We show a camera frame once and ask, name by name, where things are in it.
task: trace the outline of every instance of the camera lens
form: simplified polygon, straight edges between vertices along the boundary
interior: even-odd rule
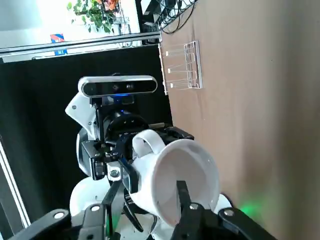
[[[127,84],[126,85],[126,89],[128,89],[129,91],[132,91],[134,89],[134,85],[131,83],[131,84]]]
[[[97,94],[97,86],[93,83],[88,83],[84,85],[83,92],[88,96],[94,96]]]
[[[113,90],[114,90],[115,93],[119,90],[119,86],[118,86],[117,84],[114,84],[114,85],[112,86],[112,88],[113,88]]]

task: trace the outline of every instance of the white wall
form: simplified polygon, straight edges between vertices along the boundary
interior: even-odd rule
[[[0,3],[0,31],[37,28],[41,26],[40,19],[36,0],[2,0]]]

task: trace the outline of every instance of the wooden table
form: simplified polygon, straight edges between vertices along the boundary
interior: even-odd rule
[[[214,156],[222,191],[281,240],[320,239],[320,2],[307,2],[199,0],[162,36],[164,48],[200,44],[204,88],[169,93],[174,125]]]

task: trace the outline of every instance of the black panel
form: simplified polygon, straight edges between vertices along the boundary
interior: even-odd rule
[[[13,231],[11,230],[9,221],[5,214],[2,204],[0,204],[0,233],[3,239],[9,239],[13,236]]]
[[[0,135],[31,221],[69,208],[85,176],[76,159],[80,126],[65,108],[81,77],[113,73],[155,77],[158,90],[136,97],[136,113],[149,123],[172,122],[157,46],[0,64]]]

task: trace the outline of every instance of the mug handle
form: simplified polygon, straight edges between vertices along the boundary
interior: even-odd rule
[[[158,154],[166,147],[164,141],[154,130],[147,129],[139,132],[132,139],[132,147],[139,158],[150,153]]]

